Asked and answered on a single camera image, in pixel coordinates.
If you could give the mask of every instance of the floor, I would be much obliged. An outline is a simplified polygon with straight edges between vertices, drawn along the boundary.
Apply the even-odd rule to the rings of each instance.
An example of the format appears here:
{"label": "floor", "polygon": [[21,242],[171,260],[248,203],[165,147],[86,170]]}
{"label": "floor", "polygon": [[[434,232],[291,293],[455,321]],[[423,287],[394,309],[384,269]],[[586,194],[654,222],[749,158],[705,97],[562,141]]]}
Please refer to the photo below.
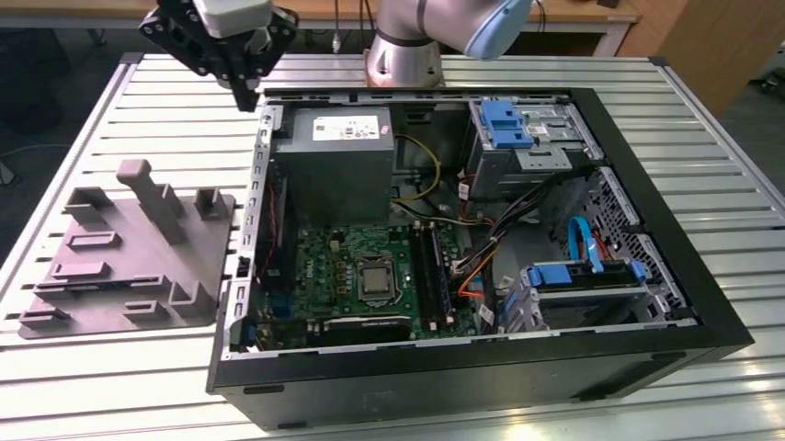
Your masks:
{"label": "floor", "polygon": [[[0,187],[0,263],[5,261],[120,56],[129,51],[157,51],[132,30],[109,30],[105,34],[108,42],[101,47],[92,45],[82,30],[57,30],[56,34],[70,62],[69,74],[50,83],[64,108],[62,120],[34,136],[18,135],[0,123],[0,159],[17,175],[12,187]],[[349,31],[344,39],[341,51],[357,53],[359,32]],[[329,40],[331,33],[297,38],[292,51],[328,51]],[[765,96],[755,86],[749,86],[721,122],[779,190],[785,191],[785,99]],[[45,147],[2,156],[18,147],[41,144]]]}

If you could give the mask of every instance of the blue drive bracket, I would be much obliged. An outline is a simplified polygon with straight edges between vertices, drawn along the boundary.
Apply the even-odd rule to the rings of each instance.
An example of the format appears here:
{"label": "blue drive bracket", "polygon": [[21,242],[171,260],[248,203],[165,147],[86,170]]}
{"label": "blue drive bracket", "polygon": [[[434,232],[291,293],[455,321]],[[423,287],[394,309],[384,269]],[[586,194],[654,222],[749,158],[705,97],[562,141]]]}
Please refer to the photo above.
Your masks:
{"label": "blue drive bracket", "polygon": [[492,148],[527,149],[534,147],[535,139],[523,124],[523,115],[510,101],[482,101],[479,108]]}
{"label": "blue drive bracket", "polygon": [[566,285],[572,283],[572,277],[564,264],[534,265],[528,268],[528,282],[532,287]]}

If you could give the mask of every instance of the white desk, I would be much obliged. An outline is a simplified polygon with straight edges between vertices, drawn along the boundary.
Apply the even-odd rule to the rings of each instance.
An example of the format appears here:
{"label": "white desk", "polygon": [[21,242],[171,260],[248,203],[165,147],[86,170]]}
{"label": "white desk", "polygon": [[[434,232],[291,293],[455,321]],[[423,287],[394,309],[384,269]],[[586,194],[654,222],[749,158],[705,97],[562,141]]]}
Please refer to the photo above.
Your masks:
{"label": "white desk", "polygon": [[[296,439],[777,437],[785,430],[785,203],[670,70],[643,59],[446,57],[444,73],[455,86],[596,90],[757,343],[620,401],[331,427]],[[361,60],[288,56],[264,84],[361,86]],[[217,186],[244,200],[256,118],[233,109],[212,79],[168,56],[126,58],[0,270],[0,318],[29,305],[29,284],[49,267],[41,259],[53,255],[53,235],[68,226],[60,209],[69,190],[101,185],[121,194],[114,167],[143,157],[157,170],[153,178],[177,191]],[[17,328],[13,318],[0,322],[0,439],[264,435],[204,393],[213,326],[37,341],[22,340]]]}

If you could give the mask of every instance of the blue cable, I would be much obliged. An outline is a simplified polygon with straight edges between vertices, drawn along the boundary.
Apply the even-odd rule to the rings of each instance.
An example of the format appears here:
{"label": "blue cable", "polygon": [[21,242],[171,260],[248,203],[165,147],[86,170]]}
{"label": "blue cable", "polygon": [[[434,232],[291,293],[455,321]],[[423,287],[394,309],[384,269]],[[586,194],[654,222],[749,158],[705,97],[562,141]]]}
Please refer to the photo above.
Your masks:
{"label": "blue cable", "polygon": [[578,252],[578,232],[583,239],[583,250],[586,251],[587,260],[594,267],[595,272],[600,273],[604,271],[602,262],[599,259],[599,246],[596,245],[596,239],[591,235],[591,227],[588,226],[588,220],[583,216],[572,216],[568,220],[568,235],[567,235],[567,247],[568,247],[568,258],[571,260],[580,260],[580,253]]}

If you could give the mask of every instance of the white sticker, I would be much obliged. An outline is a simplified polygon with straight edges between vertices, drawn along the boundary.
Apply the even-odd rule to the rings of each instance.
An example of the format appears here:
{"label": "white sticker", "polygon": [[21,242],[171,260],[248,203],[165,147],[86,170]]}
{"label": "white sticker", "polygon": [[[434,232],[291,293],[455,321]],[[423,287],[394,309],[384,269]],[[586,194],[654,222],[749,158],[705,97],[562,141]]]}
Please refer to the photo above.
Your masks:
{"label": "white sticker", "polygon": [[377,139],[379,118],[375,115],[356,117],[319,117],[313,120],[315,141]]}
{"label": "white sticker", "polygon": [[528,133],[534,134],[534,135],[547,135],[548,134],[548,130],[540,126],[539,124],[531,124],[528,126],[526,126],[526,129],[528,129]]}
{"label": "white sticker", "polygon": [[458,198],[468,200],[468,185],[462,182],[458,184]]}
{"label": "white sticker", "polygon": [[482,320],[484,320],[488,325],[492,326],[492,311],[486,305],[479,307],[479,317],[482,317]]}

